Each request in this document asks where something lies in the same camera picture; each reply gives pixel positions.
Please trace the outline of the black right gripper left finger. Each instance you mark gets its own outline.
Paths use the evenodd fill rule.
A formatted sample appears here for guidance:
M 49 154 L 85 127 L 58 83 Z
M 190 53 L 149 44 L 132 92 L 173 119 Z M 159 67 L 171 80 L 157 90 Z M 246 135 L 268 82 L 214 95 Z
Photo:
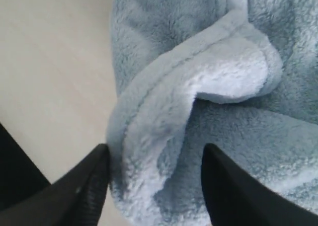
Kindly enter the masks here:
M 110 153 L 97 145 L 67 174 L 1 212 L 2 226 L 96 226 L 110 180 Z

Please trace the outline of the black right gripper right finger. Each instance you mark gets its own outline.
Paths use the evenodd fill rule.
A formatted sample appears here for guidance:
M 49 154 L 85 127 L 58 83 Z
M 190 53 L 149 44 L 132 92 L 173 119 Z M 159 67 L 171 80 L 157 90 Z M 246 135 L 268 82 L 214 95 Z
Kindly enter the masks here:
M 318 217 L 269 190 L 214 144 L 201 165 L 204 201 L 214 226 L 316 226 Z

